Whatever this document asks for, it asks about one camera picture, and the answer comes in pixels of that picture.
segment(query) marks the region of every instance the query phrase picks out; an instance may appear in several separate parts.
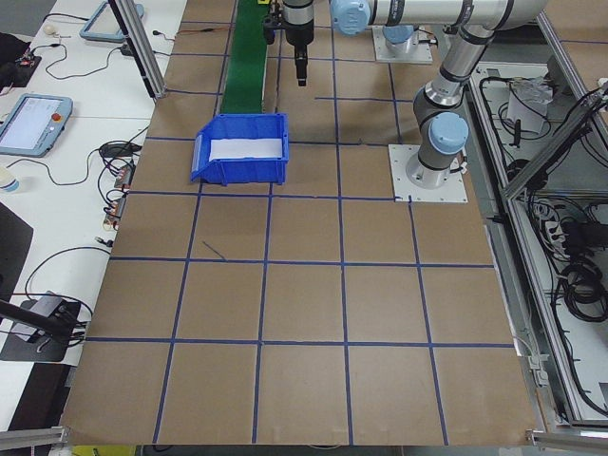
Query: white paper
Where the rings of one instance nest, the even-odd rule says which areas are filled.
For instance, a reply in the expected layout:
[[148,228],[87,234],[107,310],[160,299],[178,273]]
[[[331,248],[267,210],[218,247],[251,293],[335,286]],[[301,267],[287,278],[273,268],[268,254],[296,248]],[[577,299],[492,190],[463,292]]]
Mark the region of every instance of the white paper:
[[211,140],[209,162],[219,159],[280,159],[283,142],[280,138],[259,140]]

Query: white table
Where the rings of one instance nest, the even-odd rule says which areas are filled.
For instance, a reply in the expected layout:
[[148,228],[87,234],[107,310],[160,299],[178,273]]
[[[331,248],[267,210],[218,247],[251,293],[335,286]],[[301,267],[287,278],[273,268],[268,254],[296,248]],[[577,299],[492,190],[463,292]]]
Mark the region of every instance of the white table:
[[[138,0],[145,7],[143,23],[152,48],[170,53],[172,42],[152,35],[157,29],[173,36],[179,27],[185,0]],[[99,0],[58,0],[51,12],[89,16],[99,6]],[[107,53],[115,47],[108,43],[86,42],[78,35],[82,21],[51,17],[47,22],[55,25],[62,44],[68,50],[67,60],[51,70],[57,75],[85,73],[101,67]],[[32,47],[57,43],[58,39],[36,34]],[[57,81],[45,73],[44,68],[63,56],[60,47],[44,48],[36,52],[43,56],[41,65],[25,88],[16,88],[0,97],[0,118],[9,113],[23,93],[41,93],[69,97],[74,102],[72,116],[66,130],[54,147],[41,159],[47,164],[57,181],[77,181],[86,173],[88,153],[108,141],[128,140],[142,131],[152,117],[154,103],[148,97],[135,62],[116,51],[105,71],[84,78]],[[168,58],[158,56],[164,73]],[[135,143],[142,143],[144,134]],[[7,165],[19,157],[0,156],[0,164]],[[101,246],[94,238],[114,238],[113,231],[103,227],[103,203],[97,189],[97,178],[103,169],[99,155],[91,158],[88,180],[76,186],[59,187],[50,182],[43,166],[18,163],[11,168],[20,181],[14,194],[3,193],[0,201],[34,228],[33,242],[23,273],[15,289],[24,291],[25,281],[33,269],[50,255],[70,247]],[[114,178],[104,174],[102,187],[112,188]],[[34,293],[52,290],[62,295],[82,299],[94,308],[102,283],[108,256],[97,251],[76,251],[54,258],[35,276],[30,285]],[[22,296],[11,301],[19,304]],[[89,319],[81,310],[81,320]],[[10,321],[0,324],[0,330],[10,329]],[[0,346],[6,336],[0,334]],[[77,365],[81,347],[69,349],[64,363]],[[8,430],[12,416],[28,381],[33,363],[0,361],[0,431]]]

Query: brown cardboard surface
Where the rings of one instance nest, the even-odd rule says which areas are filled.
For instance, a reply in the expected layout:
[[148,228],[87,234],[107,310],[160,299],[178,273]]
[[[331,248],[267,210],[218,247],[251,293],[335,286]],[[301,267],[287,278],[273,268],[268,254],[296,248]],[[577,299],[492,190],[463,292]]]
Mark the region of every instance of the brown cardboard surface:
[[347,261],[414,262],[411,224],[405,204],[346,200],[342,203],[342,212]]
[[160,444],[251,442],[256,348],[179,345],[173,354]]
[[[234,4],[189,0],[205,22],[180,29]],[[232,31],[178,35],[186,93],[150,125],[64,416],[77,442],[509,446],[534,426],[469,180],[468,204],[392,200],[386,145],[419,143],[407,100],[433,67],[372,63],[369,30],[315,7],[307,88],[284,33],[270,49],[289,57],[265,88],[289,116],[282,186],[188,182],[220,99],[188,92],[221,91]]]
[[70,442],[152,442],[168,352],[168,344],[86,342],[61,421]]
[[428,340],[414,268],[357,266],[345,274],[349,340]]
[[265,340],[342,340],[340,268],[269,265],[264,312]]
[[110,261],[87,335],[171,337],[183,268],[181,261]]
[[435,342],[508,344],[513,341],[496,271],[425,268],[423,278],[430,331]]
[[203,197],[192,247],[192,257],[264,258],[265,198]]
[[169,90],[217,93],[223,56],[173,55],[164,75]]
[[185,258],[197,197],[130,195],[114,257]]
[[568,0],[551,0],[545,12],[560,39],[605,43],[608,41],[606,8],[606,0],[587,0],[576,5]]
[[477,207],[414,204],[420,259],[427,263],[492,264]]
[[337,197],[337,159],[335,146],[293,144],[290,146],[289,171],[283,185],[275,185],[275,195]]
[[[198,32],[201,29],[217,29],[217,31]],[[180,25],[180,33],[175,37],[173,53],[223,55],[226,51],[227,40],[226,24],[185,23]]]
[[182,22],[229,23],[237,0],[189,0],[181,17]]
[[156,103],[148,137],[194,140],[213,118],[215,105],[215,95],[170,92]]
[[341,143],[399,143],[393,102],[375,100],[338,101],[338,131]]
[[443,444],[435,388],[428,381],[432,377],[428,349],[352,347],[349,355],[357,442]]
[[435,357],[452,445],[525,445],[535,423],[512,349],[437,349]]
[[178,336],[257,339],[261,292],[259,264],[190,264]]
[[143,144],[132,190],[198,193],[200,184],[190,181],[194,141],[153,141]]
[[266,445],[349,441],[344,349],[262,350],[258,441]]
[[338,97],[392,100],[388,64],[336,62],[335,72]]
[[385,147],[340,147],[340,175],[345,197],[393,198]]
[[273,201],[270,259],[338,261],[338,205],[327,199]]

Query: metal profile rail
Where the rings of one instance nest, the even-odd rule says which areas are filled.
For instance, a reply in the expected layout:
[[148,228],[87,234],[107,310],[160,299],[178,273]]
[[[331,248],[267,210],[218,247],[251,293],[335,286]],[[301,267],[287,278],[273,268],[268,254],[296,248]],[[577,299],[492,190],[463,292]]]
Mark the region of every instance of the metal profile rail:
[[9,430],[7,432],[0,432],[0,451],[14,448],[38,447],[40,445],[64,444],[66,441],[66,427]]

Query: black cable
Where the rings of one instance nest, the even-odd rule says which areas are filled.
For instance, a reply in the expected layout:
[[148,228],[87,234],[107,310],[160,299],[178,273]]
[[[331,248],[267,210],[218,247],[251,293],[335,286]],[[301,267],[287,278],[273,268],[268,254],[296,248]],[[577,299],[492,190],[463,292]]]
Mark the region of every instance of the black cable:
[[42,22],[45,22],[50,16],[64,16],[64,17],[71,17],[72,19],[79,19],[81,21],[88,21],[90,18],[89,17],[82,17],[82,16],[74,16],[72,14],[64,14],[62,12],[50,12],[49,14],[47,14],[44,19],[42,20]]
[[71,79],[71,78],[84,78],[86,76],[90,76],[91,74],[95,74],[98,73],[100,71],[104,71],[105,69],[107,69],[110,66],[110,57],[112,56],[112,54],[114,52],[116,52],[117,50],[120,50],[120,47],[114,47],[112,50],[110,50],[107,53],[107,56],[105,57],[105,65],[101,66],[99,68],[93,69],[87,73],[82,73],[82,74],[68,74],[67,76],[56,76],[53,73],[50,72],[51,67],[54,67],[55,65],[59,64],[60,62],[63,62],[64,60],[67,59],[67,47],[66,45],[62,45],[62,44],[53,44],[53,45],[47,45],[47,46],[39,46],[39,47],[35,47],[32,52],[37,49],[37,48],[62,48],[64,50],[64,56],[61,57],[58,60],[55,60],[54,62],[51,62],[50,64],[48,64],[45,67],[45,72],[53,79],[56,79],[58,81],[64,81],[66,79]]
[[60,250],[59,252],[56,252],[56,253],[54,253],[53,255],[48,256],[48,257],[47,257],[47,258],[46,258],[44,261],[42,261],[42,262],[41,262],[41,263],[40,263],[38,266],[36,266],[36,267],[34,268],[34,270],[31,272],[31,274],[29,275],[28,279],[26,280],[26,284],[24,285],[24,290],[25,290],[25,292],[26,292],[26,296],[27,296],[29,299],[33,299],[33,298],[31,297],[31,294],[29,293],[29,290],[28,290],[28,288],[29,288],[29,284],[31,283],[31,280],[34,278],[34,276],[36,275],[36,273],[37,273],[38,271],[40,271],[40,269],[41,269],[41,268],[42,268],[42,267],[43,267],[45,264],[47,264],[47,263],[48,263],[49,261],[51,261],[52,259],[54,259],[54,258],[58,257],[59,255],[66,254],[66,253],[68,253],[68,252],[74,252],[74,251],[77,251],[77,250],[97,250],[97,251],[99,251],[99,252],[104,252],[105,254],[110,255],[110,253],[109,253],[109,252],[108,252],[106,249],[102,249],[102,248],[100,248],[100,247],[89,247],[89,246],[84,246],[84,247],[70,247],[70,248],[68,248],[68,249]]
[[42,163],[41,161],[36,161],[36,160],[32,160],[32,159],[19,159],[19,160],[16,160],[16,161],[14,161],[14,162],[12,162],[12,163],[8,164],[8,165],[7,165],[7,168],[11,168],[12,166],[14,166],[14,165],[15,165],[15,164],[17,164],[17,163],[21,163],[21,162],[31,162],[31,163],[34,163],[34,164],[39,164],[39,165],[41,165],[41,166],[44,166],[44,167],[46,168],[46,170],[47,170],[48,178],[50,179],[50,181],[51,181],[53,184],[55,184],[55,185],[57,185],[57,186],[59,186],[59,187],[62,187],[62,186],[70,186],[70,185],[80,185],[81,183],[84,183],[84,182],[85,182],[85,181],[88,179],[88,176],[90,175],[90,170],[91,170],[90,158],[91,158],[91,156],[92,156],[92,155],[93,155],[95,152],[97,152],[97,150],[98,150],[98,149],[91,150],[91,151],[88,153],[88,155],[86,156],[86,174],[85,174],[85,176],[84,176],[82,179],[80,179],[80,180],[76,180],[76,181],[74,181],[74,182],[58,182],[58,181],[57,181],[56,179],[54,179],[54,178],[52,177],[52,175],[50,174],[50,168],[48,167],[48,165],[47,165],[46,163]]

